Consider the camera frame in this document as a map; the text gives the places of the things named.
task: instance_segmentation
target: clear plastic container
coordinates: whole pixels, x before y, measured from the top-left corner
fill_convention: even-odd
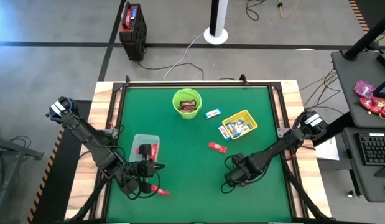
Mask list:
[[[149,134],[136,134],[134,140],[132,141],[130,158],[128,162],[136,162],[142,160],[142,155],[138,154],[138,148],[142,144],[151,145],[151,158],[154,156],[153,160],[157,161],[157,156],[159,155],[159,136],[149,135]]]

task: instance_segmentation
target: white pole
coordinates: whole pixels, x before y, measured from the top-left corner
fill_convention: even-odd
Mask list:
[[[204,37],[211,44],[222,44],[228,38],[224,29],[228,0],[212,0],[210,27],[206,29]]]

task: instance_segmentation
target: keyboard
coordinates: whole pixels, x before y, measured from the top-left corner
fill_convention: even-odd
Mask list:
[[[355,138],[365,165],[385,166],[385,133],[357,133]]]

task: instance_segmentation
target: yellow tray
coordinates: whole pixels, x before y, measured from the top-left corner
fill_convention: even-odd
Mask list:
[[[226,123],[228,122],[238,122],[240,119],[244,121],[244,125],[250,125],[251,129],[249,131],[245,131],[243,134],[240,134],[239,136],[234,137],[232,133],[226,128]],[[242,110],[229,118],[223,120],[223,126],[225,128],[225,131],[231,136],[231,139],[237,139],[240,138],[241,136],[244,136],[245,134],[251,132],[252,130],[256,129],[258,127],[257,123],[253,120],[252,116],[249,114],[247,110]]]

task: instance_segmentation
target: orange striped tape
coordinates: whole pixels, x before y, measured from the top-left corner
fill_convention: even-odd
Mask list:
[[[43,177],[42,177],[42,181],[41,181],[41,183],[39,185],[39,188],[37,189],[36,197],[35,197],[35,199],[33,201],[33,204],[32,204],[32,206],[30,208],[30,213],[29,213],[29,215],[27,217],[27,222],[29,224],[32,224],[33,217],[36,214],[37,206],[38,206],[40,198],[41,198],[41,196],[43,194],[43,189],[45,187],[45,183],[47,182],[47,179],[49,178],[49,174],[50,174],[51,168],[53,166],[53,162],[54,162],[55,156],[57,154],[58,147],[60,145],[60,141],[61,141],[61,138],[62,138],[62,135],[63,135],[63,131],[64,131],[63,128],[61,128],[60,132],[59,132],[59,134],[57,136],[57,140],[56,140],[56,142],[54,144],[54,148],[53,148],[53,150],[51,152],[49,161],[47,163],[47,168],[44,171],[44,174],[43,174]]]
[[[364,20],[364,17],[362,16],[362,13],[358,5],[356,4],[355,0],[348,0],[348,2],[350,3],[350,6],[356,16],[356,19],[359,22],[359,25],[362,28],[362,31],[366,34],[369,31],[369,28],[368,28],[368,25],[366,24],[366,21]]]

